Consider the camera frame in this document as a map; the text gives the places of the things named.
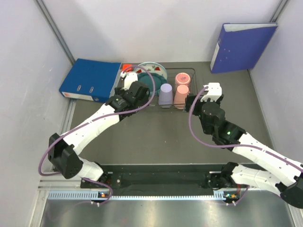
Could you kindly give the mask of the lilac plastic cup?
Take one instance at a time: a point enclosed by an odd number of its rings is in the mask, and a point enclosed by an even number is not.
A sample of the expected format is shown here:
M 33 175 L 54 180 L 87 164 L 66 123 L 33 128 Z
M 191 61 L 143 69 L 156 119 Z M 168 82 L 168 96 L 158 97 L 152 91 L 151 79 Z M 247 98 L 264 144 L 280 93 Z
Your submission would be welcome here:
M 170 108 L 173 103 L 172 86 L 168 83 L 162 84 L 159 92 L 158 104 L 163 108 Z

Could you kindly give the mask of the pink plastic cup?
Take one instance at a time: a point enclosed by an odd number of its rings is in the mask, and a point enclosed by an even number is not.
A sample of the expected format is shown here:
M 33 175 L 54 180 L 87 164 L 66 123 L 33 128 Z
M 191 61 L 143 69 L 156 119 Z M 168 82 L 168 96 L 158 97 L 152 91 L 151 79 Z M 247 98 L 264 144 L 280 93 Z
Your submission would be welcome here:
M 177 87 L 177 90 L 176 90 L 176 93 L 175 93 L 175 97 L 174 97 L 174 106 L 177 108 L 177 109 L 184 109 L 184 106 L 185 106 L 185 99 L 187 97 L 189 93 L 189 88 L 188 86 L 186 85 L 179 85 Z

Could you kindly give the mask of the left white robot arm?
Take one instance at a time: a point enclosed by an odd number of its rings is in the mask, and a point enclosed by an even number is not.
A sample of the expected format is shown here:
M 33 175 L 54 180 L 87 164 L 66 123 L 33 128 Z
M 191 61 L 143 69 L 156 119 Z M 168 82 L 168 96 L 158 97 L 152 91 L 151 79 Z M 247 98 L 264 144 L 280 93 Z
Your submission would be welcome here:
M 142 82 L 133 82 L 128 89 L 118 87 L 91 117 L 76 128 L 49 139 L 48 160 L 66 178 L 88 178 L 96 187 L 107 183 L 107 175 L 96 162 L 81 158 L 84 148 L 111 126 L 137 113 L 149 101 L 150 90 Z

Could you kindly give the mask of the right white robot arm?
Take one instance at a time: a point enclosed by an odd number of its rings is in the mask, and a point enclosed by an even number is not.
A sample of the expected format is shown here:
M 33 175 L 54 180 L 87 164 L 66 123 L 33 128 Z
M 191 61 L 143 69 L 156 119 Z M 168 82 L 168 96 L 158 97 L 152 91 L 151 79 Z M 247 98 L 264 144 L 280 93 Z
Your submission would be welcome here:
M 217 101 L 204 100 L 189 94 L 185 99 L 185 111 L 199 117 L 204 134 L 212 136 L 214 148 L 226 148 L 241 155 L 262 170 L 229 162 L 221 170 L 221 182 L 226 187 L 244 184 L 278 195 L 286 203 L 303 207 L 303 165 L 287 158 L 252 137 L 240 126 L 225 119 Z

